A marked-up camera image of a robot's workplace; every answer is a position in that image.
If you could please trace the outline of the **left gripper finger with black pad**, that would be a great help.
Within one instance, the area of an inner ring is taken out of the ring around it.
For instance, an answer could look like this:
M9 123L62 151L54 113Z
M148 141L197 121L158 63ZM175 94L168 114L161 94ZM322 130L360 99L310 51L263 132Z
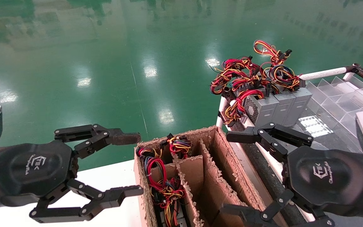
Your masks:
M102 192L76 179L68 180L64 188L87 198L89 203L83 207L49 208L50 200L40 199L29 217L38 223L91 221L105 209L120 207L125 198L143 194L140 185L115 187Z

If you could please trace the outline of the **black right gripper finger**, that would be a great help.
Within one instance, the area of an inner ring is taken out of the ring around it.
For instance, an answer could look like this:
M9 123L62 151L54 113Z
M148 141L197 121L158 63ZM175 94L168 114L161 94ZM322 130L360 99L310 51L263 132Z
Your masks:
M294 129L270 122L260 127L247 127L243 131L227 132L227 141L233 143L259 143L274 159L286 162L288 150L278 141L285 142L297 148L311 146L314 138Z

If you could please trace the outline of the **left gripper finger brownish pad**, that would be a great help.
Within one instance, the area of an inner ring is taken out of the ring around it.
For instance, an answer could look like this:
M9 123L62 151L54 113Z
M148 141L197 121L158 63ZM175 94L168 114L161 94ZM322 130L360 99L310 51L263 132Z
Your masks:
M124 133L120 128L105 128L101 125L81 125L61 128L55 131L55 140L69 143L83 141L75 145L75 157L84 159L108 145L130 145L141 141L140 133Z

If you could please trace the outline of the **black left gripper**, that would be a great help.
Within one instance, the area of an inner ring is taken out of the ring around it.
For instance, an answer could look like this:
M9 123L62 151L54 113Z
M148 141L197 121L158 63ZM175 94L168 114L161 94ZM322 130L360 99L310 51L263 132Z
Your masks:
M36 203L71 175L72 149L62 141L0 148L0 207Z

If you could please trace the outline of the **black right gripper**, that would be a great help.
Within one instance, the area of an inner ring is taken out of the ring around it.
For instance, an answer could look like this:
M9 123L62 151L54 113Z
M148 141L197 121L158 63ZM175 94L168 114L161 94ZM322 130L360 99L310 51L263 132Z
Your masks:
M337 149L297 148L287 155L287 171L289 189L264 211L222 204L221 212L238 216L245 227L278 227L273 218L291 200L316 215L315 221L295 227L334 227L334 221L322 211L363 217L363 155Z

